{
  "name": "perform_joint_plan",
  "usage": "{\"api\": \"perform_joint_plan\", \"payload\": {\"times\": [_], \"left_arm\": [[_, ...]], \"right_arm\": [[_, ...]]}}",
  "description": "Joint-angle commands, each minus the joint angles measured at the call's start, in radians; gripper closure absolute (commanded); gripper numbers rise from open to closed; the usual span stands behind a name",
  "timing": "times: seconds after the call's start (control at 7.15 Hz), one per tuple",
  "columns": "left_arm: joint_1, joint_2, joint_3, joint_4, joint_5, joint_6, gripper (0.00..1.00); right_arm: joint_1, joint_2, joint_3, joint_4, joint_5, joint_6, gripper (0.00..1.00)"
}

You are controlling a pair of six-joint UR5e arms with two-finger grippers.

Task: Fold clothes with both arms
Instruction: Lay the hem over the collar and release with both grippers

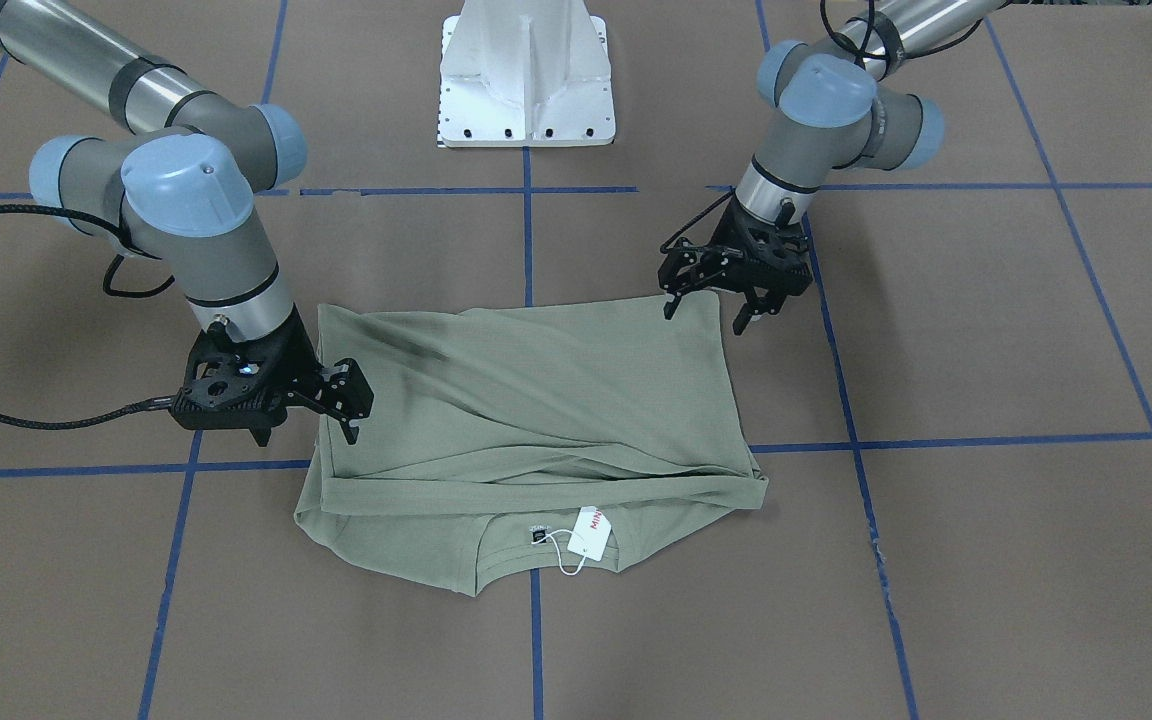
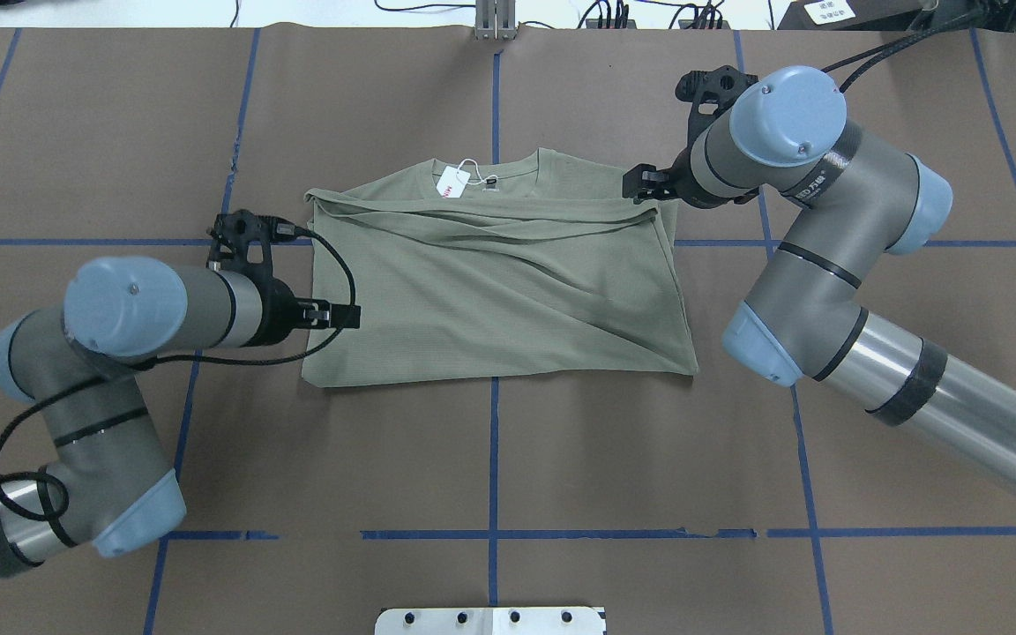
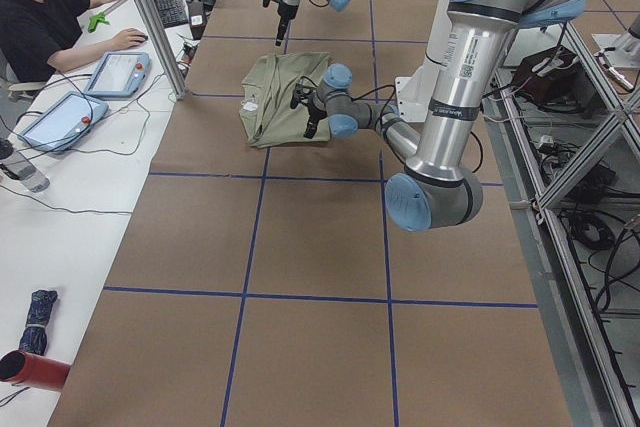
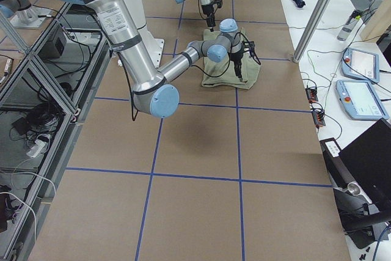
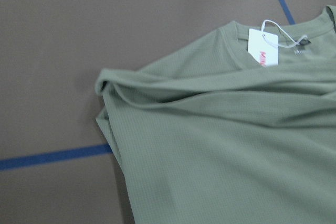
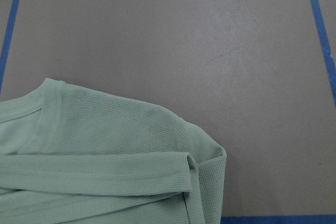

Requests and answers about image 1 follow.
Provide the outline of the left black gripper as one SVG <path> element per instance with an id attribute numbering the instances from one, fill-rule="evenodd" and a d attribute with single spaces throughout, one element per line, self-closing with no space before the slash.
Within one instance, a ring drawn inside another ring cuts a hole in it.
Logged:
<path id="1" fill-rule="evenodd" d="M 685 238 L 695 223 L 723 209 L 708 243 Z M 685 295 L 705 288 L 744 293 L 744 302 L 732 323 L 735 336 L 763 316 L 776 314 L 776 301 L 797 297 L 812 286 L 810 241 L 801 222 L 788 223 L 791 202 L 774 222 L 755 217 L 735 196 L 722 195 L 662 243 L 660 287 L 666 291 L 664 319 L 677 313 Z"/>

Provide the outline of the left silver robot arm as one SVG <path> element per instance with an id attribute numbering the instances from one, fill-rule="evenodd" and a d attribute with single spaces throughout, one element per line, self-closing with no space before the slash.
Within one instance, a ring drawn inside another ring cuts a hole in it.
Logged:
<path id="1" fill-rule="evenodd" d="M 717 200 L 722 217 L 707 243 L 676 232 L 657 276 L 666 318 L 694 291 L 744 296 L 733 332 L 780 313 L 813 282 L 805 217 L 836 170 L 905 170 L 940 151 L 942 111 L 925 97 L 882 88 L 909 61 L 964 41 L 998 1 L 869 1 L 864 13 L 824 26 L 814 44 L 781 41 L 764 55 L 756 88 L 773 115 L 740 182 Z"/>

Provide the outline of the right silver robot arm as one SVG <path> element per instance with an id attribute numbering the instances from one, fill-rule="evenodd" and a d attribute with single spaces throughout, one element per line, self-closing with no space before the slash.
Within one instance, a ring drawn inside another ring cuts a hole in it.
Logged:
<path id="1" fill-rule="evenodd" d="M 255 196 L 297 179 L 306 138 L 287 109 L 238 106 L 65 1 L 0 1 L 0 53 L 104 109 L 124 141 L 68 135 L 29 164 L 29 204 L 1 214 L 55 217 L 109 240 L 119 259 L 169 265 L 200 325 L 174 395 L 81 420 L 74 430 L 168 411 L 187 430 L 247 430 L 268 445 L 291 407 L 334 420 L 356 444 L 374 393 L 361 365 L 319 361 Z"/>

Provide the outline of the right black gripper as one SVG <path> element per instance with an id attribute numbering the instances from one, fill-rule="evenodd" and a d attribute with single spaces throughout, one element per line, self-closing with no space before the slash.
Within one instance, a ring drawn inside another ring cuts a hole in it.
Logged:
<path id="1" fill-rule="evenodd" d="M 357 445 L 374 391 L 353 357 L 323 366 L 297 309 L 262 340 L 219 343 L 218 338 L 204 332 L 189 351 L 185 379 L 170 406 L 179 425 L 248 430 L 266 448 L 289 407 L 314 395 L 316 414 L 335 420 L 346 444 Z"/>

